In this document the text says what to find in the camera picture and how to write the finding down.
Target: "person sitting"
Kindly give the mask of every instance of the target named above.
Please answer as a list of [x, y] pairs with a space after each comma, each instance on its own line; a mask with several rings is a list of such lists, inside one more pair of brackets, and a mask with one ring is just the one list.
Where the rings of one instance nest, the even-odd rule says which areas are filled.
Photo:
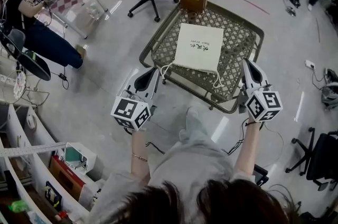
[[32, 6], [25, 0], [2, 0], [1, 16], [8, 25], [26, 35], [25, 48], [64, 67], [80, 68], [83, 64], [80, 53], [34, 17], [42, 8], [43, 3]]

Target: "bracelet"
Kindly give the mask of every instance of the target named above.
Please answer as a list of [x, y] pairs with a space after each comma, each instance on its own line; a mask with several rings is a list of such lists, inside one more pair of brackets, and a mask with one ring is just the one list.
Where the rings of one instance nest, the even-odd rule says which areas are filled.
[[137, 157], [138, 159], [140, 159], [140, 160], [142, 160], [142, 161], [144, 161], [144, 162], [148, 162], [147, 159], [145, 159], [145, 158], [143, 158], [143, 157], [141, 157], [141, 156], [138, 156], [138, 155], [136, 155], [136, 154], [133, 154], [133, 153], [132, 153], [132, 156]]

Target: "chair base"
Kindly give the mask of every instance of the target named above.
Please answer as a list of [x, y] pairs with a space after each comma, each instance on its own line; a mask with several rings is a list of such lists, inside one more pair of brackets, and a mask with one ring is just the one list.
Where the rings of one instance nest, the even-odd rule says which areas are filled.
[[154, 20], [155, 20], [156, 22], [159, 22], [161, 19], [160, 19], [159, 15], [158, 15], [158, 11], [157, 11], [157, 8], [156, 8], [155, 0], [141, 0], [141, 1], [139, 1], [133, 8], [131, 8], [131, 9], [129, 10], [128, 16], [129, 16], [130, 18], [133, 17], [133, 16], [134, 16], [133, 10], [139, 8], [141, 5], [145, 4], [145, 3], [148, 2], [148, 1], [151, 1], [151, 2], [152, 2], [153, 8], [154, 8], [154, 11], [155, 11], [155, 14], [156, 14]]
[[304, 174], [306, 174], [307, 169], [308, 169], [308, 165], [310, 163], [310, 159], [312, 156], [312, 147], [313, 147], [313, 140], [314, 140], [314, 136], [315, 136], [315, 129], [310, 127], [308, 129], [309, 132], [312, 132], [311, 134], [311, 139], [310, 139], [310, 144], [309, 147], [306, 148], [306, 146], [297, 138], [293, 138], [291, 143], [293, 144], [298, 144], [304, 151], [305, 155], [301, 158], [301, 160], [299, 160], [293, 167], [288, 167], [285, 172], [289, 173], [291, 171], [293, 171], [294, 169], [296, 169], [297, 167], [299, 167], [303, 162], [305, 162], [305, 168], [304, 171], [300, 172], [300, 176], [303, 176]]

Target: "metal table frame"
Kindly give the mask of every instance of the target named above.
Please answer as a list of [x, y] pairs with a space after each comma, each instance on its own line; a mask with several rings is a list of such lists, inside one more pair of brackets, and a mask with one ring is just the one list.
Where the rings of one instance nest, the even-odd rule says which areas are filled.
[[[261, 30], [259, 27], [253, 25], [252, 23], [250, 23], [249, 21], [245, 20], [244, 18], [220, 7], [217, 6], [213, 3], [208, 2], [207, 4], [207, 8], [216, 11], [220, 14], [222, 14], [223, 16], [226, 16], [228, 19], [233, 20], [235, 22], [237, 22], [238, 24], [245, 26], [246, 28], [252, 30], [253, 32], [256, 33], [257, 36], [259, 36], [259, 41], [255, 42], [254, 48], [255, 49], [255, 56], [253, 58], [253, 61], [256, 62], [258, 59], [258, 54], [260, 52], [260, 48], [261, 45], [263, 43], [263, 39], [264, 39], [264, 32], [263, 30]], [[153, 35], [153, 37], [150, 39], [150, 41], [148, 42], [147, 46], [144, 48], [144, 50], [142, 51], [142, 53], [139, 56], [139, 61], [140, 63], [145, 66], [145, 67], [158, 67], [160, 68], [161, 66], [157, 65], [154, 63], [153, 61], [153, 65], [149, 65], [148, 63], [145, 62], [146, 57], [154, 50], [153, 47], [156, 43], [159, 42], [160, 38], [164, 38], [166, 36], [166, 33], [169, 32], [170, 28], [174, 25], [175, 22], [174, 19], [177, 16], [177, 14], [179, 13], [180, 10], [180, 4], [178, 4], [176, 6], [176, 8], [171, 12], [171, 14], [166, 18], [166, 20], [161, 24], [161, 26], [158, 28], [158, 30], [155, 32], [155, 34]], [[200, 98], [201, 100], [203, 100], [204, 102], [208, 103], [210, 105], [210, 109], [213, 109], [213, 107], [217, 108], [218, 110], [224, 112], [224, 113], [234, 113], [237, 109], [238, 103], [237, 103], [237, 96], [238, 95], [234, 95], [236, 90], [238, 89], [238, 84], [241, 80], [241, 76], [238, 78], [237, 80], [237, 86], [235, 86], [232, 90], [232, 99], [225, 99], [219, 95], [213, 95], [212, 92], [210, 91], [206, 91], [205, 94], [200, 94], [195, 90], [192, 90], [191, 88], [189, 88], [188, 86], [186, 86], [185, 84], [175, 80], [174, 78], [171, 77], [171, 71], [168, 71], [167, 74], [165, 75], [165, 79], [169, 80], [170, 82], [176, 84], [177, 86], [181, 87], [182, 89], [190, 92], [191, 94], [195, 95], [196, 97]], [[231, 101], [231, 100], [235, 100], [234, 105], [232, 106], [231, 109], [225, 109], [224, 107], [220, 106], [219, 104], [227, 102], [227, 101]]]

